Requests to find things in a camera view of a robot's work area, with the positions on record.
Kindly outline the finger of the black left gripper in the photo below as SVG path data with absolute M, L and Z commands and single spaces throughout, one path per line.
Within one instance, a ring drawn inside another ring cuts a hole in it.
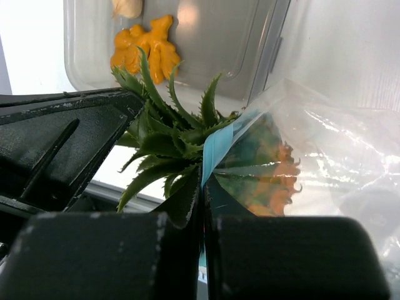
M 1 209 L 68 210 L 143 107 L 120 88 L 3 94 Z

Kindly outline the clear zip top bag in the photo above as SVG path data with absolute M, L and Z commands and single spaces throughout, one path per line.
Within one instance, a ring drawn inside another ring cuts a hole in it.
M 257 216 L 346 216 L 399 286 L 399 113 L 283 79 L 204 144 L 202 183 Z

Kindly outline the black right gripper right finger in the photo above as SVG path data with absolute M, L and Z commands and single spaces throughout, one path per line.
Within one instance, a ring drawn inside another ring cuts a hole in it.
M 210 299 L 389 299 L 366 230 L 333 216 L 259 217 L 211 176 L 203 188 Z

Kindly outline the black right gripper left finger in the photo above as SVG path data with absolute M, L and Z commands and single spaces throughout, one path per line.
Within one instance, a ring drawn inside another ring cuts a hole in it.
M 2 299 L 195 299 L 201 170 L 149 213 L 47 212 L 19 232 Z

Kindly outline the toy pineapple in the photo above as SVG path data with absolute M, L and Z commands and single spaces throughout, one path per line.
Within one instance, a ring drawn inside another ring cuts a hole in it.
M 117 211 L 153 182 L 164 180 L 164 197 L 170 198 L 202 169 L 202 180 L 215 176 L 219 184 L 256 216 L 281 217 L 295 194 L 300 162 L 266 112 L 222 115 L 215 107 L 215 77 L 203 92 L 198 114 L 184 109 L 170 78 L 166 102 L 151 78 L 142 49 L 140 76 L 114 66 L 112 75 L 127 91 L 139 94 L 144 107 L 119 140 L 134 149 L 137 174 L 122 193 Z

